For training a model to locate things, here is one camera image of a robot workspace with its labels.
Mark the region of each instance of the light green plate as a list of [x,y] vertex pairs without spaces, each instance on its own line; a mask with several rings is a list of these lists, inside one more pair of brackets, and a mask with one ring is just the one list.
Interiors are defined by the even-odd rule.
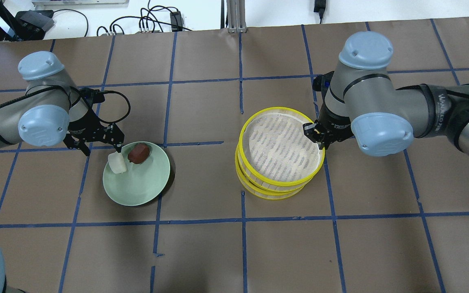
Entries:
[[[149,157],[141,164],[128,161],[128,154],[138,143],[149,146]],[[103,172],[103,186],[108,196],[123,206],[139,206],[157,197],[169,179],[169,158],[158,145],[137,141],[123,146],[126,172],[115,174],[106,163]]]

